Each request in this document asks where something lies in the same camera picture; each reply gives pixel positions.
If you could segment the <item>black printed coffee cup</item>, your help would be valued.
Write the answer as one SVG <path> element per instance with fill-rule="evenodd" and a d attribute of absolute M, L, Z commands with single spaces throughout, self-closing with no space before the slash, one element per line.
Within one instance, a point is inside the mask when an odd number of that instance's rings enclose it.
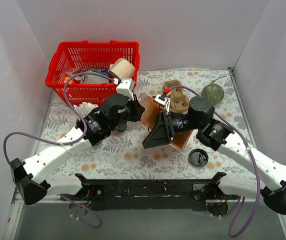
<path fill-rule="evenodd" d="M 117 127 L 116 130 L 119 132 L 124 132 L 127 128 L 127 121 L 121 122 Z"/>

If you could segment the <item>orange paper bag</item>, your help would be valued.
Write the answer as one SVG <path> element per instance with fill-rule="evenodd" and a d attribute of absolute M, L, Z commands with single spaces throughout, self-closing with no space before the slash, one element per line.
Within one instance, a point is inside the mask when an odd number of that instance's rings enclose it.
<path fill-rule="evenodd" d="M 145 108 L 144 113 L 141 116 L 141 120 L 139 123 L 149 128 L 150 130 L 153 129 L 157 115 L 159 114 L 159 105 L 154 102 L 154 98 L 151 96 L 147 96 L 142 99 L 139 104 Z M 171 146 L 178 151 L 183 151 L 185 146 L 188 143 L 189 138 L 192 135 L 193 130 L 176 133 L 174 141 L 171 142 Z"/>

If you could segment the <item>black coffee cup lid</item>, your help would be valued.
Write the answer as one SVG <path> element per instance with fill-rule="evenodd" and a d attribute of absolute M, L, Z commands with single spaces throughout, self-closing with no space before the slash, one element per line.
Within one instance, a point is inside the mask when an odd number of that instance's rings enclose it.
<path fill-rule="evenodd" d="M 203 167 L 208 163 L 208 154 L 200 148 L 193 149 L 188 156 L 188 162 L 195 167 Z"/>

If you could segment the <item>red plastic shopping basket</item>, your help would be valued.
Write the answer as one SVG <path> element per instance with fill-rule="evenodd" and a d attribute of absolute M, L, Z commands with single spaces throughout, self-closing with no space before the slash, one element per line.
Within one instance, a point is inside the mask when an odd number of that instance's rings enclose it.
<path fill-rule="evenodd" d="M 106 70 L 118 59 L 125 58 L 135 68 L 133 81 L 137 82 L 140 65 L 139 44 L 136 41 L 65 41 L 58 45 L 53 55 L 45 79 L 47 87 L 52 88 L 64 101 L 64 85 L 67 71 L 73 68 Z M 83 102 L 102 105 L 103 101 L 116 92 L 113 83 L 69 83 L 67 97 L 71 104 Z"/>

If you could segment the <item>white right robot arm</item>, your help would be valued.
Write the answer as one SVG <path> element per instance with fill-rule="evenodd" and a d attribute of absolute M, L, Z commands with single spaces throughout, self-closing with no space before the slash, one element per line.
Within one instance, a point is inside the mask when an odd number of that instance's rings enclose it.
<path fill-rule="evenodd" d="M 219 152 L 256 175 L 255 180 L 230 178 L 226 173 L 216 174 L 208 183 L 213 198 L 237 195 L 264 203 L 278 214 L 286 215 L 286 166 L 270 159 L 249 146 L 230 125 L 213 118 L 214 106 L 202 96 L 194 96 L 186 114 L 171 112 L 169 90 L 154 97 L 164 107 L 153 129 L 142 145 L 145 149 L 171 144 L 178 133 L 197 130 L 197 139 L 204 146 Z"/>

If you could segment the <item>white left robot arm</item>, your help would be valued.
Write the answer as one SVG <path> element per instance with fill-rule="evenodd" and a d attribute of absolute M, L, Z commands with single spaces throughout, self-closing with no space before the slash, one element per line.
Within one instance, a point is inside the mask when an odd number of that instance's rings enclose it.
<path fill-rule="evenodd" d="M 50 177 L 50 173 L 79 152 L 98 145 L 111 132 L 127 122 L 141 120 L 142 107 L 133 94 L 134 81 L 125 78 L 116 87 L 116 93 L 103 105 L 90 108 L 84 102 L 77 107 L 80 119 L 76 125 L 53 146 L 25 160 L 10 162 L 13 181 L 26 205 L 33 205 L 45 196 L 67 194 L 84 200 L 89 194 L 88 183 L 81 174 Z"/>

